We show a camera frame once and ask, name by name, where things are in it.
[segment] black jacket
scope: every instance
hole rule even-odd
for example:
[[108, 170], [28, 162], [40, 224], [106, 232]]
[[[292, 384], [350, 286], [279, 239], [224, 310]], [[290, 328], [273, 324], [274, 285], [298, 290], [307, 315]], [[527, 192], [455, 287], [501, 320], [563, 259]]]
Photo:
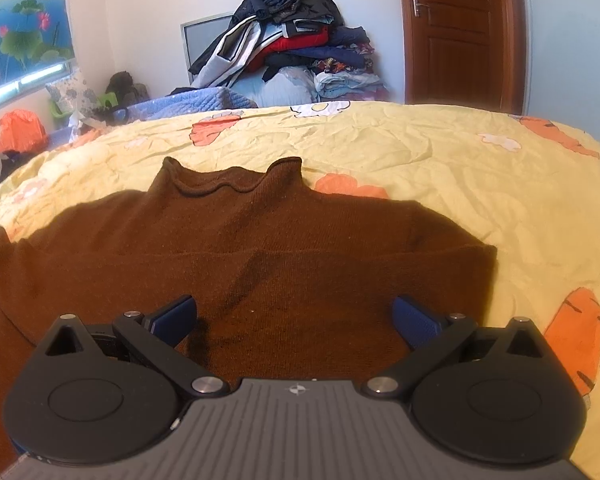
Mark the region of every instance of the black jacket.
[[195, 60], [189, 68], [189, 72], [191, 72], [193, 75], [197, 75], [200, 70], [202, 70], [202, 67], [206, 65], [206, 62], [211, 58], [211, 55], [216, 49], [216, 46], [218, 46], [218, 43], [220, 43], [220, 40], [222, 40], [222, 37], [231, 28], [234, 28], [235, 25], [240, 23], [245, 18], [255, 14], [259, 21], [264, 21], [269, 19], [275, 13], [281, 12], [282, 10], [295, 12], [300, 4], [300, 1], [301, 0], [243, 0], [240, 6], [234, 12], [234, 15], [231, 17], [227, 31], [215, 38], [215, 40], [213, 40], [206, 50], [200, 54], [198, 59]]
[[[229, 22], [229, 29], [254, 14], [259, 21], [272, 20], [274, 23], [331, 17], [333, 27], [344, 25], [342, 15], [333, 0], [243, 0]], [[227, 32], [228, 30], [215, 38], [213, 43], [193, 62], [189, 72], [197, 75], [202, 70]]]

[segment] sweater collar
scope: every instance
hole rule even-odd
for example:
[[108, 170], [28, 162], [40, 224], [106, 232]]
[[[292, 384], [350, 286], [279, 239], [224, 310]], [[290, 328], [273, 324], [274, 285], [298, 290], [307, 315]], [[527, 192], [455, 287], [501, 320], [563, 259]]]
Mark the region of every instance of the sweater collar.
[[187, 196], [202, 196], [213, 193], [220, 187], [229, 186], [238, 193], [248, 193], [261, 186], [270, 178], [287, 182], [302, 183], [302, 159], [298, 156], [279, 158], [265, 173], [232, 166], [226, 170], [200, 173], [184, 168], [176, 159], [167, 156], [162, 168], [169, 175], [176, 188]]

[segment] metal screw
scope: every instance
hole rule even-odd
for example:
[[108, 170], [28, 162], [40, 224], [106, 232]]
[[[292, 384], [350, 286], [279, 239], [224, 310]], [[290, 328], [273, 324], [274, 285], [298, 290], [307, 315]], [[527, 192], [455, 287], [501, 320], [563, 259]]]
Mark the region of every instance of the metal screw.
[[191, 387], [200, 394], [214, 394], [219, 392], [223, 386], [222, 379], [211, 376], [198, 377], [191, 383]]
[[398, 383], [391, 377], [374, 377], [366, 382], [366, 387], [376, 394], [388, 394], [398, 389]]

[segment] blue gripper pad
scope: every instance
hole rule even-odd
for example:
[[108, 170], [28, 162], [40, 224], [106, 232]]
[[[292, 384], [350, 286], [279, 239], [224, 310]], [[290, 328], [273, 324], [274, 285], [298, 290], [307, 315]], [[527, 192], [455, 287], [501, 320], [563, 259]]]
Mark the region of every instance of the blue gripper pad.
[[167, 345], [176, 346], [196, 325], [198, 310], [191, 296], [181, 296], [144, 318], [144, 327]]
[[412, 350], [439, 335], [448, 322], [442, 316], [429, 312], [407, 296], [394, 300], [394, 328]]

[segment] wooden door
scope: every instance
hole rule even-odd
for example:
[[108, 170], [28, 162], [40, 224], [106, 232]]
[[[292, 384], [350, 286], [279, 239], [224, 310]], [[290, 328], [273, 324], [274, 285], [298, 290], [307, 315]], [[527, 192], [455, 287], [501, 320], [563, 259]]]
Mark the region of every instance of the wooden door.
[[520, 114], [524, 0], [402, 0], [406, 102]]

